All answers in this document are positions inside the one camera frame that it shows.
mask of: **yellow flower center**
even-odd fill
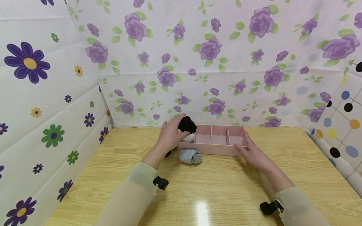
[[[17,213],[16,216],[17,217],[21,217],[26,213],[26,208],[21,208]]]
[[[34,70],[37,68],[37,63],[32,58],[25,58],[23,61],[25,67]]]

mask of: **wooden table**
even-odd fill
[[[251,138],[304,191],[334,226],[362,222],[362,200],[300,128],[249,128]],[[113,129],[47,222],[47,226],[91,226],[116,186],[154,145],[160,129]],[[259,172],[244,159],[203,155],[200,165],[172,153],[160,167],[170,181],[158,190],[139,225],[282,226],[264,217],[268,201]]]

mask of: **sleeve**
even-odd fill
[[[140,162],[116,188],[95,226],[137,226],[156,194],[158,171]]]
[[[275,194],[284,211],[280,218],[284,226],[331,226],[297,187],[290,187]]]

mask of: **pink plastic tray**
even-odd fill
[[[238,143],[246,147],[244,126],[235,125],[196,125],[194,142],[181,142],[180,149],[195,149],[201,154],[242,157],[234,148]]]

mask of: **folded sock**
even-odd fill
[[[181,149],[180,161],[187,164],[198,164],[202,162],[201,153],[194,149]]]

